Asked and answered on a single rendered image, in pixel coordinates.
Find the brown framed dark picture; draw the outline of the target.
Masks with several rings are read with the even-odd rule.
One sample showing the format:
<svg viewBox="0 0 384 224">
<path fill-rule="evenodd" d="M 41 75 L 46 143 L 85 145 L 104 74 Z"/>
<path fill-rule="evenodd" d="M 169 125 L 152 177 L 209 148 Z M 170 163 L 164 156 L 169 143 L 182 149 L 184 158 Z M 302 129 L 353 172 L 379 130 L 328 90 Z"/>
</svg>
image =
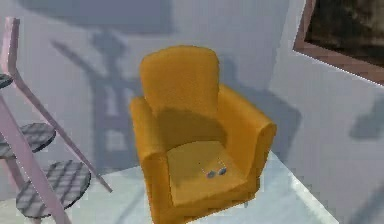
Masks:
<svg viewBox="0 0 384 224">
<path fill-rule="evenodd" d="M 306 0 L 293 49 L 384 86 L 384 0 Z"/>
</svg>

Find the pink shelf with round trays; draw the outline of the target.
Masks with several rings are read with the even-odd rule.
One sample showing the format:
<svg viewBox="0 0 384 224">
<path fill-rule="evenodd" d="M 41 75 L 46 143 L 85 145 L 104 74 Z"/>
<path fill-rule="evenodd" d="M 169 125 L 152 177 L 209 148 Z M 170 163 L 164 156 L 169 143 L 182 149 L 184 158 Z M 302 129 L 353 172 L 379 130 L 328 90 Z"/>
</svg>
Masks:
<svg viewBox="0 0 384 224">
<path fill-rule="evenodd" d="M 79 150 L 64 129 L 57 123 L 51 114 L 44 108 L 40 100 L 33 94 L 26 83 L 23 81 L 17 69 L 17 51 L 19 38 L 20 20 L 14 17 L 5 18 L 5 28 L 3 32 L 2 49 L 0 51 L 0 66 L 3 73 L 10 77 L 12 85 L 17 88 L 27 100 L 35 107 L 41 116 L 58 132 L 69 151 L 74 154 L 97 178 L 98 182 L 109 192 L 112 188 L 96 171 L 95 167 Z M 43 204 L 53 216 L 56 224 L 71 224 L 71 221 L 64 210 L 60 199 L 57 197 L 53 188 L 48 182 L 46 175 L 34 158 L 31 147 L 19 128 L 14 116 L 7 106 L 3 96 L 0 94 L 0 133 L 10 145 L 11 150 L 20 162 L 23 171 L 31 181 Z"/>
</svg>

